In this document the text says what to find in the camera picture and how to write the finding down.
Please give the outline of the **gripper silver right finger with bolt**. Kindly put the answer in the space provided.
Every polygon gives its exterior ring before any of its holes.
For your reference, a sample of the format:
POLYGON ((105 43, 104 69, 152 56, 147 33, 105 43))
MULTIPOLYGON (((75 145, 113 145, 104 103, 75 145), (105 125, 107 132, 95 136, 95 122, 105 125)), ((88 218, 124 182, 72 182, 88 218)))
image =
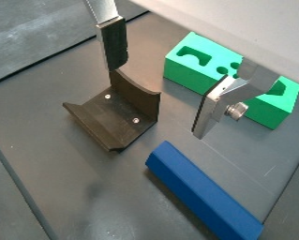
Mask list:
POLYGON ((278 78, 278 73, 243 59, 238 78, 224 75, 203 95, 191 127, 192 135, 201 139, 224 115, 238 121, 248 109, 244 101, 267 93, 278 78))

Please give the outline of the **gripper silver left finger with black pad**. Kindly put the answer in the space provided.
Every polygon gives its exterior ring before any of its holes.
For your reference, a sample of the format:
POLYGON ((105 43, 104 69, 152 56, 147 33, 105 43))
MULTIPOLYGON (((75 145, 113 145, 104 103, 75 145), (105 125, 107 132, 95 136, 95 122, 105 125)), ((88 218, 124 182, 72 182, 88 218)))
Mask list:
POLYGON ((128 61, 125 19, 119 15, 113 0, 83 0, 95 21, 97 40, 103 44, 108 70, 128 61))

